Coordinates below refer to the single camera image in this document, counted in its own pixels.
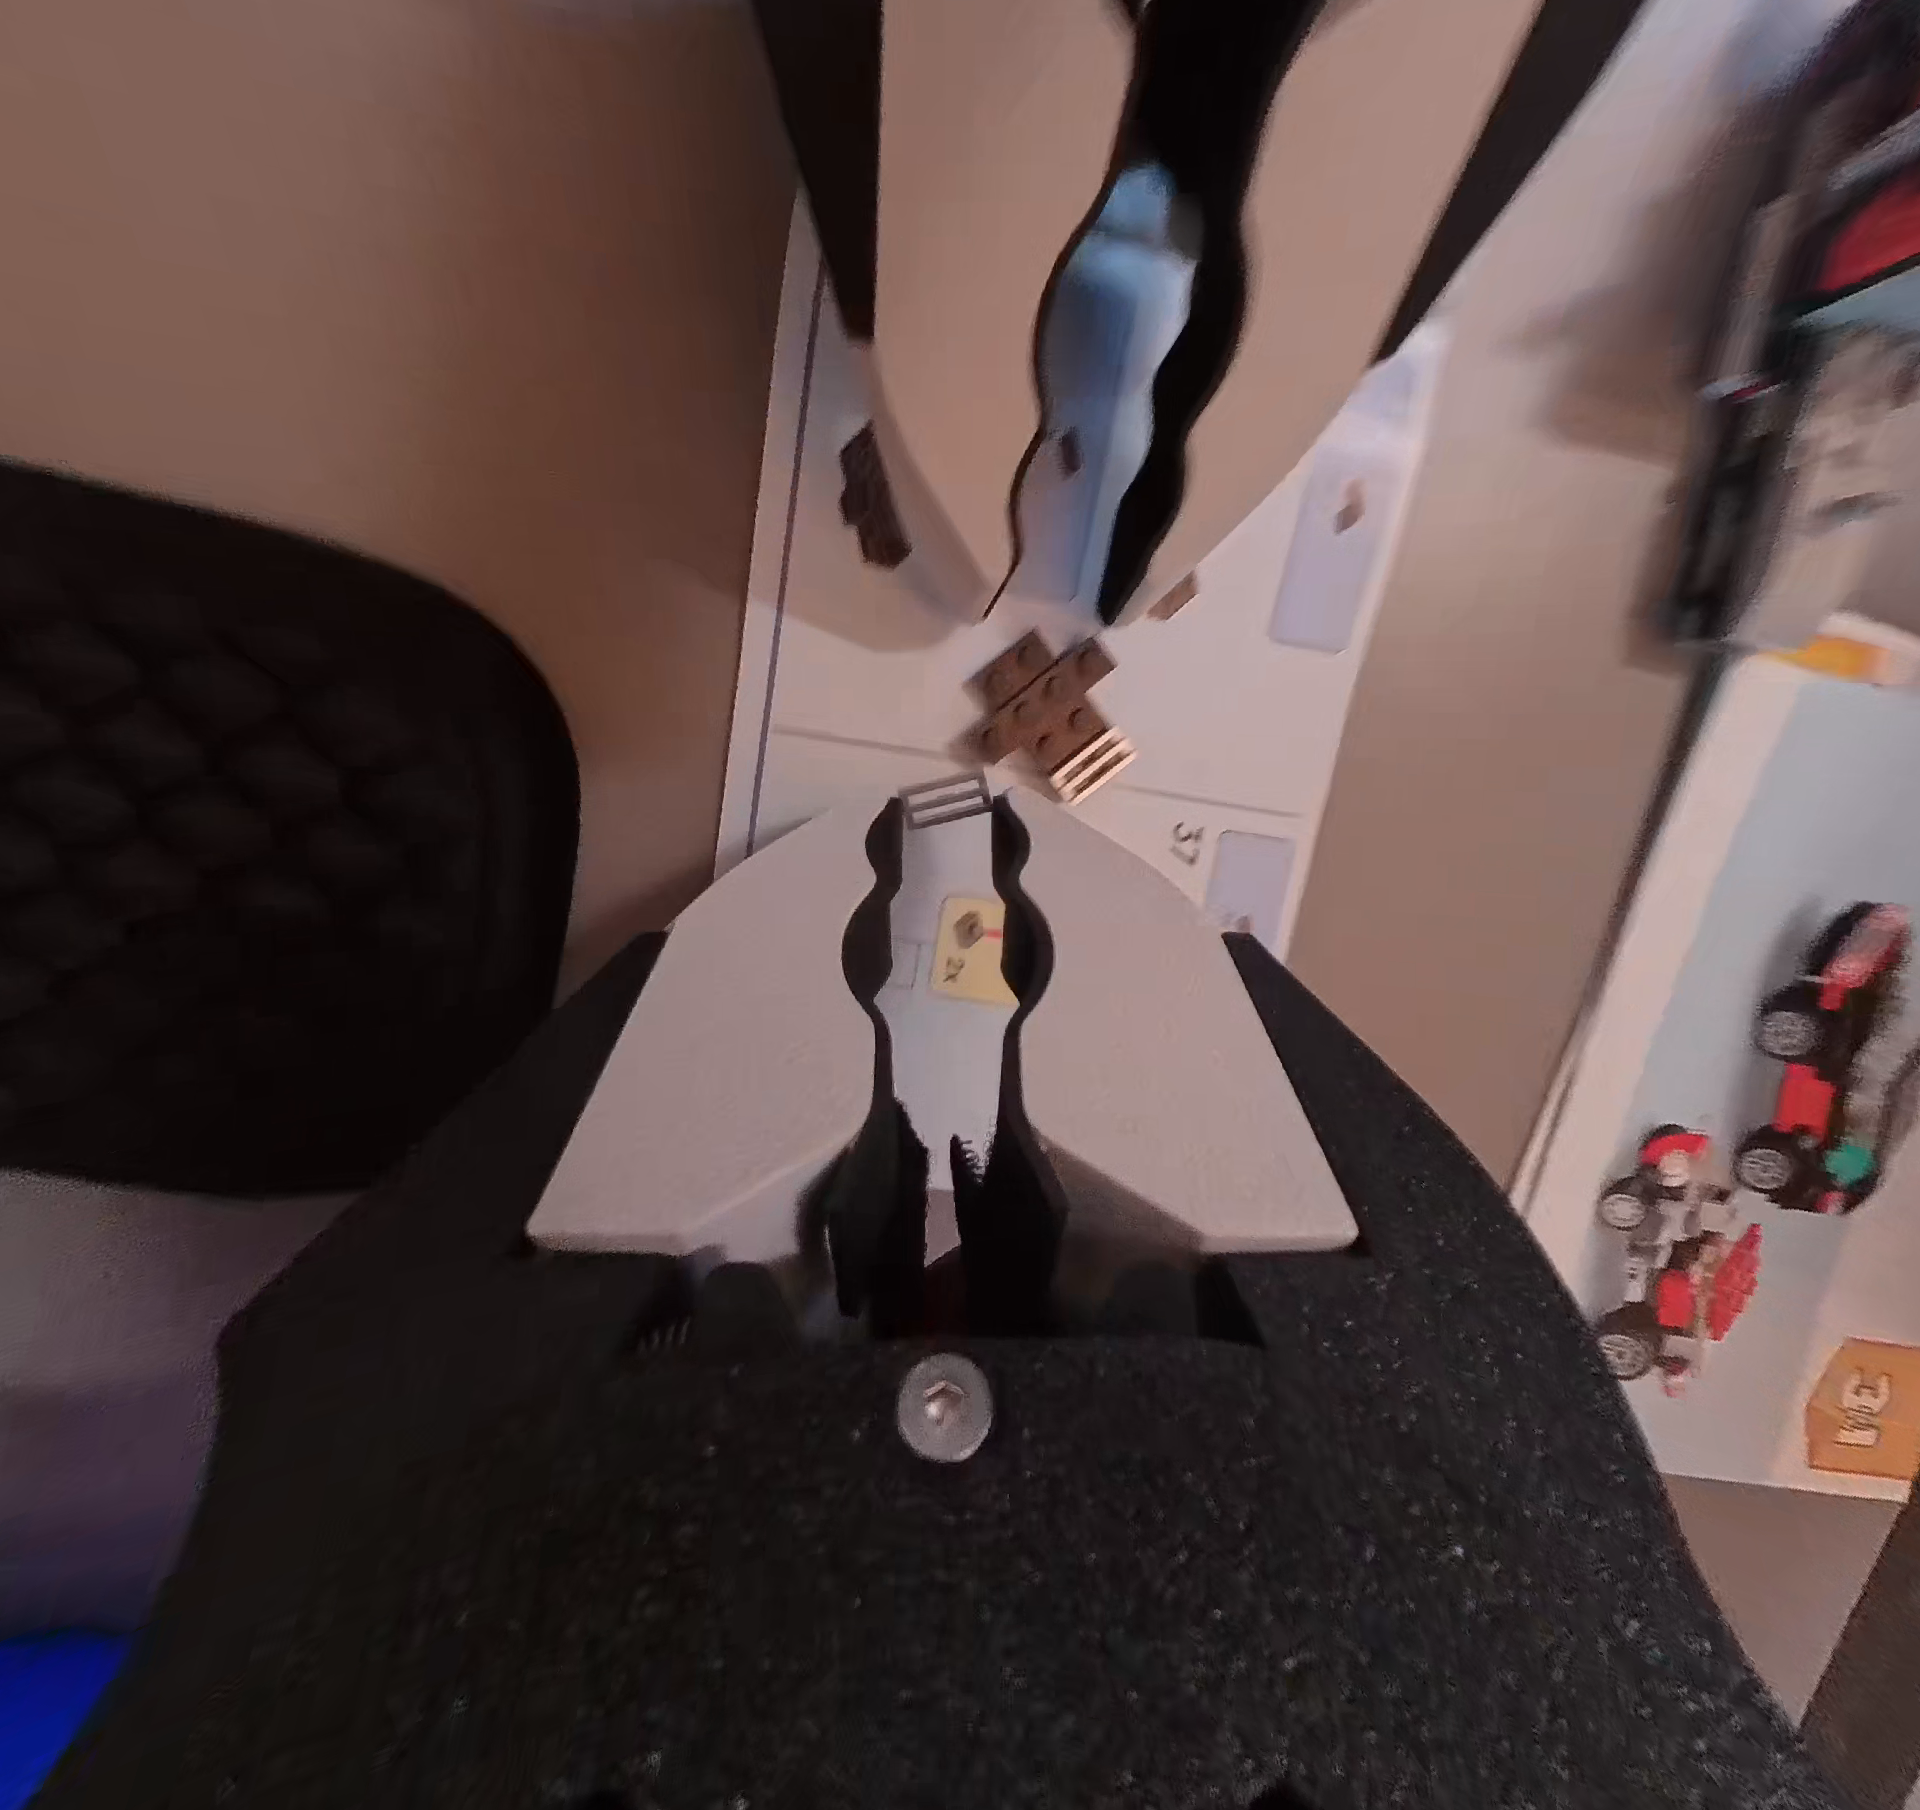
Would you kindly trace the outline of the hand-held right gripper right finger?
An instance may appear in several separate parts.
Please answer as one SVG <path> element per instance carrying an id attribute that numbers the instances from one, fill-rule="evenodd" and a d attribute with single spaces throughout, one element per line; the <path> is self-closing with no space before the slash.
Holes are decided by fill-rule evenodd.
<path id="1" fill-rule="evenodd" d="M 1024 961 L 1003 1086 L 1061 1205 L 1058 1294 L 1147 1264 L 1357 1248 L 1353 1208 L 1227 936 L 1066 808 L 996 798 L 1004 958 Z"/>

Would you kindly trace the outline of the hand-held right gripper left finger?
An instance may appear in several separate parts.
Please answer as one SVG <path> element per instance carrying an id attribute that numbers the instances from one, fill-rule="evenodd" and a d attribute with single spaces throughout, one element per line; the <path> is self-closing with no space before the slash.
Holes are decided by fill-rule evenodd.
<path id="1" fill-rule="evenodd" d="M 543 1249 L 780 1267 L 856 1316 L 905 1198 L 878 993 L 903 801 L 817 815 L 688 905 L 526 1222 Z"/>

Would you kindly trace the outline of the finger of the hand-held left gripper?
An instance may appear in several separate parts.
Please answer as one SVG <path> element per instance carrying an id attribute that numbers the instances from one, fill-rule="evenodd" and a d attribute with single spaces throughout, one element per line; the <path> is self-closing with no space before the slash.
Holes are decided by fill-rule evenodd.
<path id="1" fill-rule="evenodd" d="M 1020 558 L 1042 303 L 1131 76 L 1120 0 L 881 0 L 873 428 L 910 576 L 960 623 Z"/>
<path id="2" fill-rule="evenodd" d="M 1151 0 L 1126 129 L 1192 253 L 1107 626 L 1206 557 L 1389 350 L 1418 264 L 1547 0 Z"/>

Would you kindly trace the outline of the black lego plate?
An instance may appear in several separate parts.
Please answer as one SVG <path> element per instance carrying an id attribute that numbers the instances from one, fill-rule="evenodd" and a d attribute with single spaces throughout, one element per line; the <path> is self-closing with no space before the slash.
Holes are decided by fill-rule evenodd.
<path id="1" fill-rule="evenodd" d="M 1020 759 L 1047 785 L 1047 767 L 1070 736 L 1112 725 L 1092 693 L 1116 672 L 1096 638 L 1055 651 L 1041 631 L 1024 633 L 967 682 L 978 720 L 961 740 L 961 758 L 978 767 Z"/>

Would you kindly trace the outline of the lego truck model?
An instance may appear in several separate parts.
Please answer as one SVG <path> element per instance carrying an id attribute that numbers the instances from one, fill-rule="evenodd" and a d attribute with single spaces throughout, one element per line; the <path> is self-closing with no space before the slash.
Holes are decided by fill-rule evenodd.
<path id="1" fill-rule="evenodd" d="M 1773 106 L 1715 298 L 1657 633 L 1795 651 L 1908 514 L 1919 0 L 1857 0 Z"/>

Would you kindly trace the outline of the blue plastic bin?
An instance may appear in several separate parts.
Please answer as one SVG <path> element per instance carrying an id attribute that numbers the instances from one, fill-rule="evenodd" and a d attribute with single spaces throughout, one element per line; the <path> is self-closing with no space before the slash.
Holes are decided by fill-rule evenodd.
<path id="1" fill-rule="evenodd" d="M 121 1630 L 38 1630 L 3 1641 L 3 1809 L 35 1795 L 131 1644 Z"/>

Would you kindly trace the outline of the open lego instruction booklet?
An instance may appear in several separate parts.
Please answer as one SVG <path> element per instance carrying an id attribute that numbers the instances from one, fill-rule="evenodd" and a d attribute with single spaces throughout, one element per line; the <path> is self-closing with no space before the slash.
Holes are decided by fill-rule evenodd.
<path id="1" fill-rule="evenodd" d="M 1095 701 L 1132 763 L 1079 815 L 1217 931 L 1287 958 L 1360 666 L 1428 461 L 1452 327 L 1369 371 L 1310 454 L 1184 577 L 1168 618 L 1104 633 Z M 813 815 L 961 772 L 973 673 L 1026 631 L 1090 633 L 1012 595 L 984 621 L 916 558 L 871 563 L 842 508 L 869 421 L 804 203 L 792 209 L 713 874 Z"/>

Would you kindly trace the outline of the closed lego instruction booklet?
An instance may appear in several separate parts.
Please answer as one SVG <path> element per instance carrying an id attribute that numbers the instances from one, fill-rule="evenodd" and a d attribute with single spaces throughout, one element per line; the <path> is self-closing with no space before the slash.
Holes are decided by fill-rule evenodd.
<path id="1" fill-rule="evenodd" d="M 1763 1003 L 1852 905 L 1917 932 L 1919 703 L 1739 662 L 1715 689 L 1542 1120 L 1518 1208 L 1593 1329 L 1627 1301 L 1625 1234 L 1600 1201 L 1655 1128 L 1708 1145 L 1735 1178 L 1762 1128 L 1766 1178 L 1840 1170 L 1782 1191 L 1737 1187 L 1737 1298 L 1692 1379 L 1627 1383 L 1655 1461 L 1674 1477 L 1904 1502 L 1917 1473 L 1919 1198 L 1917 939 L 1894 950 L 1890 1005 L 1850 1109 L 1779 1120 L 1789 1068 L 1759 1047 Z"/>

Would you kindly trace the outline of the black padded wrist rest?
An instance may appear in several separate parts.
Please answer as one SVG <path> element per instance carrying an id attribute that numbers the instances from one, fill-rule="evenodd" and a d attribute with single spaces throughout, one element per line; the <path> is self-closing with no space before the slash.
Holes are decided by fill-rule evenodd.
<path id="1" fill-rule="evenodd" d="M 553 1008 L 580 769 L 444 588 L 3 470 L 3 1167 L 368 1189 Z"/>

